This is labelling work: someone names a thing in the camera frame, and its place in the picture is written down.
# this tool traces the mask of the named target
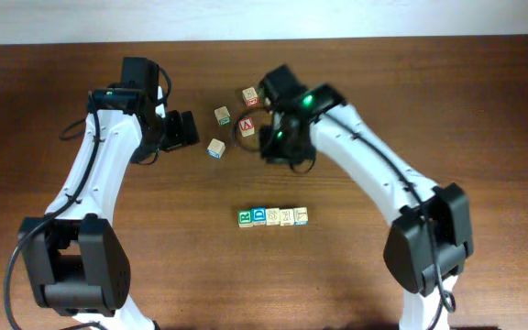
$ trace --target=white wall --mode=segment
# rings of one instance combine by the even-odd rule
[[[0,44],[528,34],[528,0],[0,0]]]

